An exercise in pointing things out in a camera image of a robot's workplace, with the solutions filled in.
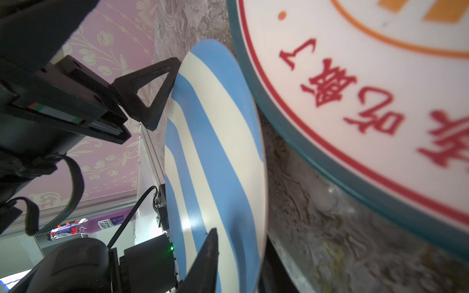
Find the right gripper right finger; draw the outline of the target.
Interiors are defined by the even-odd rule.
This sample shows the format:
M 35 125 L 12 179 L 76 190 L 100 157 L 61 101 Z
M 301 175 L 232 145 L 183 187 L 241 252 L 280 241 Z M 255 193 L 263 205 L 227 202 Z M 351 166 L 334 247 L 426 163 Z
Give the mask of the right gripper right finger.
M 267 238 L 265 258 L 258 283 L 259 293 L 298 293 L 281 262 L 270 238 Z

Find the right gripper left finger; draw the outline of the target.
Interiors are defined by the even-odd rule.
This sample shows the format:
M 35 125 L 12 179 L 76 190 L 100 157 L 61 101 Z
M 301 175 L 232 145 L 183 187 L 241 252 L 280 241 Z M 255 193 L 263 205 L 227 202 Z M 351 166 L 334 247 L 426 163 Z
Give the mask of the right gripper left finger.
M 208 233 L 189 273 L 179 285 L 178 293 L 214 293 L 217 285 L 219 238 L 217 229 Z

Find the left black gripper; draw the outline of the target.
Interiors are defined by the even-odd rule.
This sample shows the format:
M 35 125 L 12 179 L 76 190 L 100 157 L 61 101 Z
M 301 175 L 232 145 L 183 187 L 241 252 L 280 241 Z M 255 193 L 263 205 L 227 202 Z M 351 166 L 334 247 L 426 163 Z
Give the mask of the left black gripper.
M 108 84 L 71 56 L 36 72 L 7 63 L 7 114 L 67 132 L 123 144 L 131 138 L 127 116 L 154 131 L 181 62 L 171 57 Z

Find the blue striped plate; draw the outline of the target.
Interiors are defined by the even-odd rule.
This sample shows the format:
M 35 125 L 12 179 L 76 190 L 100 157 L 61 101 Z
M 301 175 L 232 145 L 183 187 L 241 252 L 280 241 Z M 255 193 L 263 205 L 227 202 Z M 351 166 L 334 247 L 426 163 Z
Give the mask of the blue striped plate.
M 185 279 L 216 229 L 216 291 L 254 293 L 266 249 L 265 148 L 254 99 L 229 49 L 197 43 L 166 105 L 164 171 L 169 228 Z

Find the orange sunburst plate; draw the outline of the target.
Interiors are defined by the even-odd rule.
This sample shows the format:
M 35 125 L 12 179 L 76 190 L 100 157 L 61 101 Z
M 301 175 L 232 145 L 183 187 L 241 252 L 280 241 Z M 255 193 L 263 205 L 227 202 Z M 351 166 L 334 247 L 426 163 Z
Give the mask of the orange sunburst plate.
M 469 257 L 467 1 L 229 1 L 282 137 L 355 198 Z

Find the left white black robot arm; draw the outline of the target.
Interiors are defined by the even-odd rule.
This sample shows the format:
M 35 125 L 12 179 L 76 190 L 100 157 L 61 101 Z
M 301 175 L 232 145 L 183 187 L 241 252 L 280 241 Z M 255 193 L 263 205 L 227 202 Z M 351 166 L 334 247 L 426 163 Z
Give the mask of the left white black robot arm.
M 1 229 L 66 221 L 100 172 L 120 181 L 180 61 L 155 63 L 155 1 L 1 2 Z M 84 161 L 95 153 L 97 172 Z

